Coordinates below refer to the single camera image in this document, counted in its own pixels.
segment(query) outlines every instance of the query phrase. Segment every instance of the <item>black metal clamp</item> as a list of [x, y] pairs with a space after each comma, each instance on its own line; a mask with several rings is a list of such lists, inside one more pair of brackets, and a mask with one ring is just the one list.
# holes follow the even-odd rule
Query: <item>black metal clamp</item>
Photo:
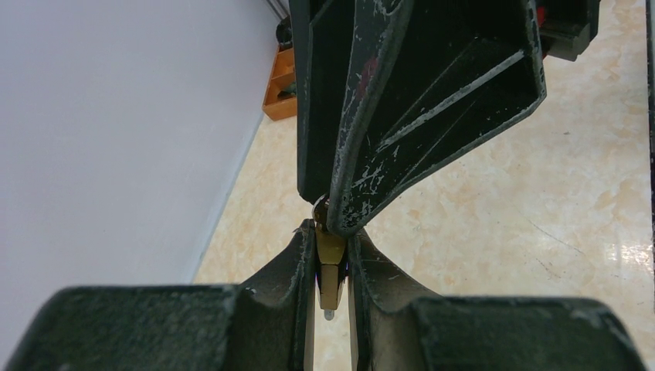
[[[7, 370], [312, 369], [314, 228], [238, 285], [61, 291]], [[441, 297], [364, 231], [347, 254], [353, 369], [644, 369], [597, 301]]]

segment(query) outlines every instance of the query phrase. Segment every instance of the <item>wooden box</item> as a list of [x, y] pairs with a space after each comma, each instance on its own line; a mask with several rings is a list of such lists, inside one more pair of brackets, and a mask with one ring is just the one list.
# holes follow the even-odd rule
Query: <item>wooden box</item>
[[273, 68], [270, 71], [266, 96], [262, 109], [271, 120], [295, 116], [298, 112], [298, 100], [295, 96], [280, 99], [277, 95], [296, 80], [294, 65], [294, 48], [277, 50]]

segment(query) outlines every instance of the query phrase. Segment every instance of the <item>small metal tip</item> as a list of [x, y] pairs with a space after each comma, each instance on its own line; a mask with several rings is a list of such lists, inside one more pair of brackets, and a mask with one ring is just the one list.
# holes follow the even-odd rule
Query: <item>small metal tip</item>
[[332, 321], [332, 319], [334, 318], [334, 311], [331, 310], [331, 309], [325, 309], [325, 310], [323, 311], [323, 316], [324, 316], [325, 319], [327, 319], [328, 321]]

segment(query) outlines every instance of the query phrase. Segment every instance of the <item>brass fitting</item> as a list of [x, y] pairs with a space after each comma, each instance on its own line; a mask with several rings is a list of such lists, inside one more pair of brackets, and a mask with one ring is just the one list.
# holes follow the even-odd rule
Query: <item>brass fitting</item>
[[312, 211], [316, 222], [316, 250], [318, 255], [318, 304], [325, 310], [325, 318], [332, 319], [339, 306], [346, 274], [346, 240], [334, 235], [325, 227], [329, 199], [322, 196]]

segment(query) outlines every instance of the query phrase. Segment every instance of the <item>beige tile floor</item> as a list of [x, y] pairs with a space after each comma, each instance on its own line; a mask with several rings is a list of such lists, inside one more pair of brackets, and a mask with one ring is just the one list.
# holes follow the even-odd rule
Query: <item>beige tile floor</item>
[[[535, 114], [417, 184], [367, 227], [378, 248], [446, 295], [598, 298], [655, 364], [643, 0], [603, 0], [576, 63], [547, 58]], [[197, 283], [239, 282], [289, 242], [296, 121], [264, 119]], [[317, 314], [315, 369], [350, 369], [348, 301]]]

